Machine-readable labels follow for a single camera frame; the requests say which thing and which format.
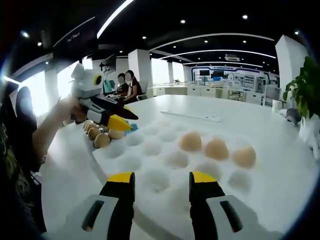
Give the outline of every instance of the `air conditioner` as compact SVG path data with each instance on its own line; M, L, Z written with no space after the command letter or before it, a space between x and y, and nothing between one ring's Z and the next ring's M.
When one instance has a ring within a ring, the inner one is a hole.
M231 62L240 62L240 58L235 54L226 54L224 59Z

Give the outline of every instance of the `brown egg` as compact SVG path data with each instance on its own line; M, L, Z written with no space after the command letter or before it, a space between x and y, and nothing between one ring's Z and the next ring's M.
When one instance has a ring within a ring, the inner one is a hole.
M200 151L202 149L202 140L198 133L189 132L181 137L179 146L187 152Z
M125 133L123 131L115 131L115 130L110 130L108 133L108 136L110 139L122 139L125 136Z
M108 137L107 134L100 133L98 136L96 136L94 140L94 146L95 148L104 148L108 147L111 143L111 139Z
M88 125L93 124L93 123L94 123L94 122L91 121L91 120L85 121L85 122L84 122L84 125L83 125L83 129L84 129L85 131L87 131Z
M207 157L219 161L225 160L229 157L227 145L220 137L215 137L212 141L208 142L205 146L204 152Z
M233 154L232 159L238 166L250 169L256 163L256 151L252 146L242 147Z
M88 134L89 130L92 128L98 129L98 126L94 123L89 124L88 127L86 128L86 134Z
M92 141L95 140L100 133L99 129L92 127L88 131L88 137Z

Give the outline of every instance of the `woman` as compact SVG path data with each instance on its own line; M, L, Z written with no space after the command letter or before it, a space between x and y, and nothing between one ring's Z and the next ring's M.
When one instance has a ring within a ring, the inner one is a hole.
M129 86L128 84L126 84L125 78L126 78L126 75L124 73L120 73L118 75L119 86L115 91L116 95L120 95L124 97L128 95Z
M142 89L133 71L128 70L125 73L125 82L129 85L129 91L122 103L134 103L137 101L137 96L142 95Z

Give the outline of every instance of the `person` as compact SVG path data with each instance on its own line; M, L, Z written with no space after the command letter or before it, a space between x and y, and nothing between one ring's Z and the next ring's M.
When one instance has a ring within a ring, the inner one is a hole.
M124 73L120 73L118 75L117 79L120 85L115 91L116 95L124 96L124 97L128 95L129 86L126 83L125 78L126 78L126 75Z
M128 70L125 73L125 82L128 84L129 90L127 96L122 101L122 103L130 104L138 101L137 96L142 95L142 89L133 71Z
M31 166L44 163L43 156L63 121L73 115L83 122L87 116L81 111L77 98L65 98L52 108L33 133L25 132L28 123L16 116L8 94L4 96L0 98L0 181L3 184L0 205L5 219L3 228L15 239L26 236L41 239L40 234L46 232L41 184L33 177Z

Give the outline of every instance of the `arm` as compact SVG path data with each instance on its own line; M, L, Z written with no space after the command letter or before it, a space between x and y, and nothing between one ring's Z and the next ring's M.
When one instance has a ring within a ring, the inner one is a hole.
M132 87L132 90L133 90L132 94L130 96L126 97L123 101L129 101L129 100L135 99L137 97L137 95L138 95L138 87L137 87L137 85L134 85Z
M42 159L47 153L62 122L70 119L71 113L75 114L79 121L84 121L87 118L81 112L79 102L75 97L66 98L53 107L43 123L32 134L33 148L39 159Z

